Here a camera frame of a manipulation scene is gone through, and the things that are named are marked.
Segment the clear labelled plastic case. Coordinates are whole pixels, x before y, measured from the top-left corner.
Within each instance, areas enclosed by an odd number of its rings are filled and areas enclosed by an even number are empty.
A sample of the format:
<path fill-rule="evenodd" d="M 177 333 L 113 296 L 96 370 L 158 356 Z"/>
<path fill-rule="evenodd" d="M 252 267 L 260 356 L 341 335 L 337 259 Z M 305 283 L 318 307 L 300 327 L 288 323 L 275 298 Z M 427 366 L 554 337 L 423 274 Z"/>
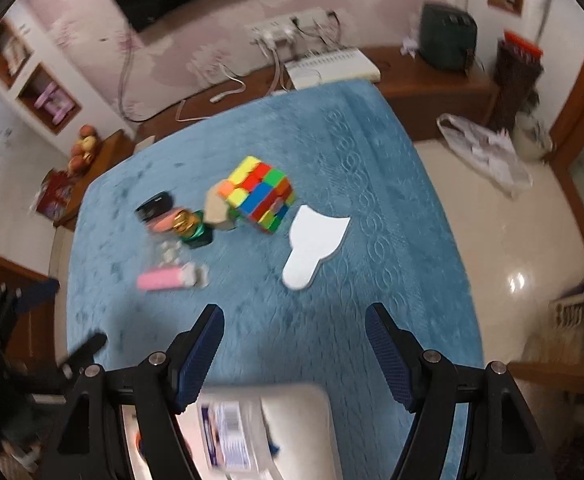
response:
<path fill-rule="evenodd" d="M 281 479 L 270 446 L 263 402 L 254 393 L 222 389 L 194 404 L 200 458 L 211 479 Z"/>

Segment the white foam piece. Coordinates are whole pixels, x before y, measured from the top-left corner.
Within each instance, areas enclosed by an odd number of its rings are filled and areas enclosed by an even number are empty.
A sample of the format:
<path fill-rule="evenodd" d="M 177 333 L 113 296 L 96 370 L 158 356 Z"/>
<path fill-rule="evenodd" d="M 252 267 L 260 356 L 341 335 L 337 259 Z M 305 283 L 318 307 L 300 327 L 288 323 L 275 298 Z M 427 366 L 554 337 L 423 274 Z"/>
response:
<path fill-rule="evenodd" d="M 329 217 L 301 205 L 290 226 L 291 252 L 282 270 L 282 283 L 290 290 L 307 288 L 319 266 L 341 247 L 349 217 Z"/>

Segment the white plastic tray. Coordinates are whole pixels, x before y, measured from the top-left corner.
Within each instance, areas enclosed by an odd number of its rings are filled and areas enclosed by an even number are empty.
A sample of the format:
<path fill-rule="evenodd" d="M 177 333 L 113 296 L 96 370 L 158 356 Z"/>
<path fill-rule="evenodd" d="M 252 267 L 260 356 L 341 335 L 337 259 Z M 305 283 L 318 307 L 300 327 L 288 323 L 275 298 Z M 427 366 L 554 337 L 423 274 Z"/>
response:
<path fill-rule="evenodd" d="M 330 401 L 322 388 L 313 384 L 209 387 L 202 393 L 222 389 L 261 397 L 272 455 L 281 479 L 343 477 Z M 194 411 L 193 404 L 177 416 L 177 423 L 200 476 L 210 479 L 205 460 L 199 456 L 202 442 Z"/>

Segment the green box gold cap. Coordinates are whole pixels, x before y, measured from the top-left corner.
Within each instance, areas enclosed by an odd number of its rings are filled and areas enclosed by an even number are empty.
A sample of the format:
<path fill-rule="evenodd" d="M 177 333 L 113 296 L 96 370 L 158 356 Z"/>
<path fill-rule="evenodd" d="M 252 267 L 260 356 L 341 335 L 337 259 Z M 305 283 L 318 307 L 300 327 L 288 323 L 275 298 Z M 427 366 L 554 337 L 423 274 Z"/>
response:
<path fill-rule="evenodd" d="M 203 221 L 201 210 L 180 210 L 173 218 L 171 231 L 191 249 L 207 246 L 214 239 L 214 230 Z"/>

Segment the pink tube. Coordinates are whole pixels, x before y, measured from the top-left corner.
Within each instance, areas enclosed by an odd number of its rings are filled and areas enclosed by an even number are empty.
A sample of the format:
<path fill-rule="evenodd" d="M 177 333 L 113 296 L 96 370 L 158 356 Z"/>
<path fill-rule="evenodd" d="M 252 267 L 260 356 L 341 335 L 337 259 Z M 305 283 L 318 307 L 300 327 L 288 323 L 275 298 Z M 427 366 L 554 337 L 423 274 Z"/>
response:
<path fill-rule="evenodd" d="M 171 209 L 170 211 L 161 214 L 155 219 L 147 222 L 147 229 L 151 233 L 162 233 L 170 231 L 173 228 L 173 222 L 181 214 L 182 208 Z"/>

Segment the black car key fob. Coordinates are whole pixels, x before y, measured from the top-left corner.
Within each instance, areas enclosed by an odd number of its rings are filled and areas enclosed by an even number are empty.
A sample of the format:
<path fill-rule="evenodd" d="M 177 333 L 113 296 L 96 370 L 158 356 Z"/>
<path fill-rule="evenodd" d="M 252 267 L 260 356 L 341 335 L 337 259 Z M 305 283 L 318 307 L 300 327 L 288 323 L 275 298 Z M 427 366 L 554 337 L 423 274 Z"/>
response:
<path fill-rule="evenodd" d="M 159 192 L 135 208 L 135 215 L 141 222 L 147 223 L 173 209 L 173 196 L 166 191 Z"/>

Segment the artificial fruit pile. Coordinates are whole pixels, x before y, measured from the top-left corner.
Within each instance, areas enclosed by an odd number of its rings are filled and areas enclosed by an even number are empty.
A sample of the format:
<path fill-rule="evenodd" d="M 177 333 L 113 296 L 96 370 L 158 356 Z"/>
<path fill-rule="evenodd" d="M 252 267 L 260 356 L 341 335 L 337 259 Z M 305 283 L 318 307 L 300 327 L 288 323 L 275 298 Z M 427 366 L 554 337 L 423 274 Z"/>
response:
<path fill-rule="evenodd" d="M 95 128 L 91 125 L 83 125 L 79 129 L 78 139 L 70 150 L 68 174 L 79 176 L 79 174 L 87 172 L 98 155 L 100 143 Z"/>

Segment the blue plush table cloth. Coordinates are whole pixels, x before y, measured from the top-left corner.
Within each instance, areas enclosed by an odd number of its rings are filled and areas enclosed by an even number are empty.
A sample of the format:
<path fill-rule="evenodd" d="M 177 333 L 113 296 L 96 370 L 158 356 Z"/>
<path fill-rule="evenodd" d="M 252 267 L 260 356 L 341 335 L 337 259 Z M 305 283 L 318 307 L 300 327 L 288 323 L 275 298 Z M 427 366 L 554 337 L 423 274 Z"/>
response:
<path fill-rule="evenodd" d="M 295 202 L 349 221 L 339 250 L 300 292 L 282 283 L 290 222 L 240 221 L 192 257 L 203 288 L 140 292 L 149 265 L 138 208 L 158 192 L 200 207 L 206 192 L 255 156 L 290 179 Z M 313 382 L 332 405 L 347 479 L 386 479 L 411 425 L 365 336 L 382 302 L 425 348 L 481 365 L 471 287 L 444 209 L 403 125 L 367 81 L 268 96 L 167 136 L 96 179 L 80 207 L 68 266 L 66 333 L 94 330 L 111 370 L 139 363 L 217 304 L 226 329 L 211 385 Z"/>

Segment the multicolour puzzle cube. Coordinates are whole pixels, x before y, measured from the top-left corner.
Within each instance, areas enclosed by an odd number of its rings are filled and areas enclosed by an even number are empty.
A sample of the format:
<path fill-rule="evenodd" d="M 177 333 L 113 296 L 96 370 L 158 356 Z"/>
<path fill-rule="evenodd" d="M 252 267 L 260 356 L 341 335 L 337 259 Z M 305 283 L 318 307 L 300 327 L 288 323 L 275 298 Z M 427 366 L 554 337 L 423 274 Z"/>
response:
<path fill-rule="evenodd" d="M 266 233 L 279 228 L 295 200 L 289 177 L 252 155 L 220 182 L 217 195 L 232 217 L 241 217 Z"/>

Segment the white plastic bag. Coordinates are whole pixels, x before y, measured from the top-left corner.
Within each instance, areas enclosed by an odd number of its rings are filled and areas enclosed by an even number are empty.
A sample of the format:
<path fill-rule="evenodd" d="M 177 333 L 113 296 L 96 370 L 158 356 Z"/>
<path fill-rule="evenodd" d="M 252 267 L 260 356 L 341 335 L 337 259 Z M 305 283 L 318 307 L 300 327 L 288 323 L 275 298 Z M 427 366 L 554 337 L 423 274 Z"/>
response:
<path fill-rule="evenodd" d="M 507 133 L 450 114 L 438 116 L 436 125 L 449 150 L 501 192 L 516 197 L 532 188 L 533 178 Z"/>

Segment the white router box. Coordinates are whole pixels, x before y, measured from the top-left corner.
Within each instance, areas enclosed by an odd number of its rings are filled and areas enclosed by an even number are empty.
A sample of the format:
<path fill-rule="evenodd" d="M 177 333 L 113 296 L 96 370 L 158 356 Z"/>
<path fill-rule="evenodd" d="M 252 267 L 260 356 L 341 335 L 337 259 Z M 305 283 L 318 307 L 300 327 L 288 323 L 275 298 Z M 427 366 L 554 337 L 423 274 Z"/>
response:
<path fill-rule="evenodd" d="M 381 72 L 359 49 L 336 50 L 284 64 L 293 87 L 303 90 L 352 79 L 379 82 Z"/>

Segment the dark wicker basket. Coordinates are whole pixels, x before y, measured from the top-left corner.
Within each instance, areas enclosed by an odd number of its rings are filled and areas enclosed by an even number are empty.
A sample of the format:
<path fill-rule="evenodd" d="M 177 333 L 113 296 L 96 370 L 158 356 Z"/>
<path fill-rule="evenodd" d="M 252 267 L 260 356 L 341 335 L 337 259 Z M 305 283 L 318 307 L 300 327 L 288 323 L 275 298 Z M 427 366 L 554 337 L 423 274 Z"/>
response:
<path fill-rule="evenodd" d="M 528 96 L 535 88 L 542 67 L 544 51 L 515 32 L 506 29 L 498 41 L 493 81 L 498 86 L 488 128 L 511 130 Z"/>

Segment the dark green appliance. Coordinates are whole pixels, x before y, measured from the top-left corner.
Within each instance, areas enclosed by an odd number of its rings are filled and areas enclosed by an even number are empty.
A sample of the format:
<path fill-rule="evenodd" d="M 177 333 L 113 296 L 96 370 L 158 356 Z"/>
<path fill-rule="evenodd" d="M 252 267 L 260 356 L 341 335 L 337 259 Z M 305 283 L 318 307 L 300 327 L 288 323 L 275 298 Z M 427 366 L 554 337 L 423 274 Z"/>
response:
<path fill-rule="evenodd" d="M 456 6 L 426 2 L 422 6 L 419 54 L 423 61 L 446 72 L 467 73 L 475 59 L 478 25 Z"/>

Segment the white wall shelf unit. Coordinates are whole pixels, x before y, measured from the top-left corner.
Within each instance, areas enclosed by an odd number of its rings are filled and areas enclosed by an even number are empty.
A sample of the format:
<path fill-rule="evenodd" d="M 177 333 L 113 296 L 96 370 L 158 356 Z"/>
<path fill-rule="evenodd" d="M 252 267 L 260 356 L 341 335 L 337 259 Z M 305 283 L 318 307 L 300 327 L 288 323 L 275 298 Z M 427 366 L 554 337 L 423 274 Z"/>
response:
<path fill-rule="evenodd" d="M 84 125 L 102 138 L 117 131 L 134 137 L 133 128 L 66 58 L 22 0 L 0 19 L 0 97 L 65 155 Z"/>

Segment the white wall power strip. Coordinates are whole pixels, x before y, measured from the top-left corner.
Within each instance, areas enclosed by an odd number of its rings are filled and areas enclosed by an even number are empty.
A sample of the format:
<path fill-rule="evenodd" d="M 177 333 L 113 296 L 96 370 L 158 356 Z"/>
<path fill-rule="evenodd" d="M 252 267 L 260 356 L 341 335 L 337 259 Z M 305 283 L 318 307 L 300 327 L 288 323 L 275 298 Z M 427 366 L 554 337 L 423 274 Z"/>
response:
<path fill-rule="evenodd" d="M 333 11 L 312 8 L 266 18 L 244 25 L 243 28 L 252 42 L 278 44 L 281 41 L 292 41 L 296 36 L 325 39 L 332 25 L 336 25 Z"/>

